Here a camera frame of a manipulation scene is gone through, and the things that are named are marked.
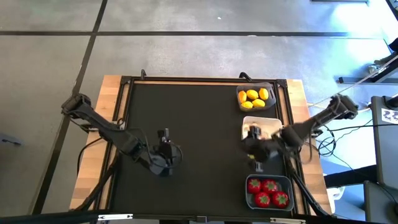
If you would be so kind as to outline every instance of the red tomato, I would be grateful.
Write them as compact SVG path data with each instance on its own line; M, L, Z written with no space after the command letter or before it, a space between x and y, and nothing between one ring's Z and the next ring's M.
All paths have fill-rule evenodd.
M289 197L285 192L275 192L272 196L272 203L279 208L285 208L289 204Z
M278 191L278 185L274 180L264 180L261 184L261 189L265 193L273 194Z
M260 208L267 208L271 203L271 199L267 193L260 192L254 196L254 203Z
M261 181L259 179L248 180L248 193L256 194L261 191Z

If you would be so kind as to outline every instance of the wooden table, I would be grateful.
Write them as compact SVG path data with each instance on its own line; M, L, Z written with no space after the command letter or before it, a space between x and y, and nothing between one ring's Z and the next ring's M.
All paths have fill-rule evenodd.
M113 118L121 77L122 76L117 75L106 75L104 77L103 84L99 92L95 111L108 121L111 121ZM136 81L136 83L137 82L159 83L153 81ZM310 117L310 115L308 112L307 100L305 99L303 83L301 82L301 80L287 80L287 86L294 121L305 121ZM124 105L126 103L127 86L124 87L123 93L125 94L123 94L121 100L121 106L119 110L120 118L123 116ZM279 91L279 94L281 97L281 101L284 101L285 96L281 90ZM284 120L287 121L287 111L284 103L282 103L282 114ZM90 133L88 135L87 143L92 142L97 138L99 138L98 133ZM80 172L76 180L70 208L76 208L77 206L79 206L97 184L101 173L101 166L103 164L105 149L106 142L98 141L96 144L85 150L81 160ZM323 171L320 165L320 159L318 156L316 156L316 151L313 151L313 154L315 156L313 156L312 161L308 164L302 165L305 183L315 200L322 206L325 211L331 213L329 199L326 192L326 185L323 179ZM304 145L300 155L304 162L308 160L309 147L307 145ZM103 190L102 200L99 205L100 208L105 207L105 201L108 196L108 188L109 186L107 184ZM295 186L295 193L298 205L298 212L303 213L302 198L300 195L300 190L297 186Z

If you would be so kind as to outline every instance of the gray floor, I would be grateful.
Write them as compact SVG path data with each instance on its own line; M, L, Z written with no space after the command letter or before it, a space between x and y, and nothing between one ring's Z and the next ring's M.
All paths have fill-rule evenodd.
M100 30L352 32L375 39L321 37L97 37L81 92L96 101L103 75L302 79L308 102L342 90L338 76L366 75L368 63L389 54L376 7L309 0L109 1ZM101 1L1 1L1 30L92 30ZM0 144L0 216L28 212L72 90L88 37L0 36L0 131L24 141ZM345 94L366 104L396 86L356 86ZM352 122L363 124L369 112ZM78 151L86 135L71 125L44 212L68 209ZM360 143L355 139L366 139ZM353 167L374 163L373 134L360 129L339 141L336 155ZM341 164L338 159L328 161Z

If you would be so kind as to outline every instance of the tray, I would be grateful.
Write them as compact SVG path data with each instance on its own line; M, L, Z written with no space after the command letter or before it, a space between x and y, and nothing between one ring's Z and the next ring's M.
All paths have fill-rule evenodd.
M273 204L270 204L270 207L268 208L259 208L256 206L254 203L254 194L249 194L247 190L247 182L250 178L257 178L260 180L265 180L265 179L271 179L274 180L278 183L278 190L281 190L289 196L289 204L286 208L278 208ZM284 176L280 175L263 175L263 174L251 174L246 178L245 182L245 195L246 195L246 203L251 209L261 209L261 210L277 210L277 211L291 211L294 206L294 196L293 196L293 190L292 190L292 183L291 181Z
M279 119L245 116L242 124L242 139L246 138L249 127L252 125L261 128L261 138L264 139L270 139L272 134L283 127Z
M257 92L259 92L259 90L261 88L265 88L268 91L268 99L265 100L266 105L264 107L258 107L258 108L253 107L251 109L248 109L241 105L241 102L239 101L239 92L240 91L256 90ZM236 87L236 99L238 100L239 108L245 112L266 110L276 103L276 97L275 97L274 90L272 89L272 85L267 82L240 85L240 86Z

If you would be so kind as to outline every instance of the white plate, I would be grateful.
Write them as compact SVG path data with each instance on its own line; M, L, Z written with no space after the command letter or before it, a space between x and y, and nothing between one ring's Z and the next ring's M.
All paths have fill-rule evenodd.
M270 139L271 135L282 128L282 122L274 118L245 116L242 124L242 139L248 135L249 127L255 125L261 128L261 138Z

